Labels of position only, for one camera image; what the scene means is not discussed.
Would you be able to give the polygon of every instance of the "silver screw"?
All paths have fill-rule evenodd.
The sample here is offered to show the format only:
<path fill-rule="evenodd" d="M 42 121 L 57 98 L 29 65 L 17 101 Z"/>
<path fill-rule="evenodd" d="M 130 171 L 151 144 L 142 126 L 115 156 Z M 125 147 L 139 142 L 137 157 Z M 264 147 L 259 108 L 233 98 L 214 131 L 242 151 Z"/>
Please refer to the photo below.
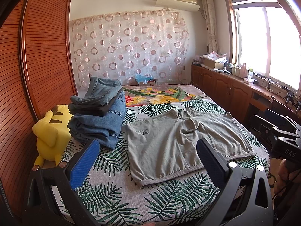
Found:
<path fill-rule="evenodd" d="M 257 169 L 258 169 L 259 171 L 261 171 L 261 172 L 264 171 L 264 167 L 263 167 L 262 165 L 258 165 L 258 166 L 257 166 Z"/>
<path fill-rule="evenodd" d="M 62 161 L 62 162 L 59 163 L 59 166 L 60 166 L 60 168 L 64 168 L 64 167 L 67 166 L 67 162 Z"/>
<path fill-rule="evenodd" d="M 39 169 L 39 166 L 38 166 L 38 165 L 33 166 L 33 171 L 34 171 L 34 172 L 37 171 L 38 169 Z"/>
<path fill-rule="evenodd" d="M 235 167 L 237 167 L 237 164 L 234 161 L 230 161 L 229 166 L 232 167 L 232 168 L 235 168 Z"/>

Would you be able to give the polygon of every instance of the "window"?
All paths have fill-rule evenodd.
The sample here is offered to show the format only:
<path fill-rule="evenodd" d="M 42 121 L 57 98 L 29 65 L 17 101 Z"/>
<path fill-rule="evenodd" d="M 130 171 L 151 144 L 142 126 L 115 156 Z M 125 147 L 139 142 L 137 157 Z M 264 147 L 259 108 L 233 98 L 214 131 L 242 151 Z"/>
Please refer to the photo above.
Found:
<path fill-rule="evenodd" d="M 276 0 L 228 0 L 232 61 L 300 93 L 301 43 Z"/>

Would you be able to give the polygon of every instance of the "pink bottle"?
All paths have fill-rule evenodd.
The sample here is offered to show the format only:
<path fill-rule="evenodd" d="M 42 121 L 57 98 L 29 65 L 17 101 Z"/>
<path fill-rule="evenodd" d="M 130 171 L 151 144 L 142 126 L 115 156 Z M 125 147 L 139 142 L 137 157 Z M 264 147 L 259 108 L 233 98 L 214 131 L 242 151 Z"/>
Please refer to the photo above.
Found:
<path fill-rule="evenodd" d="M 240 69 L 239 77 L 242 79 L 248 77 L 248 70 L 246 69 L 246 63 L 243 63 L 243 66 Z"/>

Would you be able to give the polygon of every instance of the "bed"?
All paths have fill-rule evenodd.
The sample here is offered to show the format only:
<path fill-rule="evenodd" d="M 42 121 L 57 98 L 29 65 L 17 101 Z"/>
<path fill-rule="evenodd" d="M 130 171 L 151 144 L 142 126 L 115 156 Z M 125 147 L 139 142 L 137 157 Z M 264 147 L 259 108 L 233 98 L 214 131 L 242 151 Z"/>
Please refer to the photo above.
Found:
<path fill-rule="evenodd" d="M 124 86 L 127 113 L 123 124 L 166 112 L 192 107 L 199 111 L 225 113 L 214 101 L 191 85 Z M 253 147 L 255 156 L 236 160 L 239 166 L 269 170 L 269 156 L 263 145 L 241 124 L 240 129 Z M 73 138 L 63 161 L 82 149 Z M 61 212 L 72 221 L 56 187 L 53 192 Z M 103 225 L 173 225 L 204 215 L 219 193 L 205 169 L 139 189 L 132 180 L 127 152 L 126 129 L 122 126 L 115 150 L 101 148 L 84 184 L 76 193 L 94 218 Z"/>

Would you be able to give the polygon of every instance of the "cardboard box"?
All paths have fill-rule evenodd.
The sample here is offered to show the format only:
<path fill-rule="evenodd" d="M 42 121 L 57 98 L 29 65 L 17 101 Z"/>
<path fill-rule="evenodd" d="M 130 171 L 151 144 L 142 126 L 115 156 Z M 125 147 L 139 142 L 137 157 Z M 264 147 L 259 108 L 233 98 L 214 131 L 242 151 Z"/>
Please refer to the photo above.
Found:
<path fill-rule="evenodd" d="M 215 62 L 210 59 L 205 58 L 204 65 L 212 68 L 212 69 L 223 69 L 224 68 L 224 62 Z"/>
<path fill-rule="evenodd" d="M 156 84 L 156 79 L 151 80 L 151 81 L 145 81 L 145 82 L 137 82 L 136 81 L 136 85 L 137 86 L 145 86 L 145 87 L 147 87 L 147 86 L 155 86 L 155 84 Z"/>

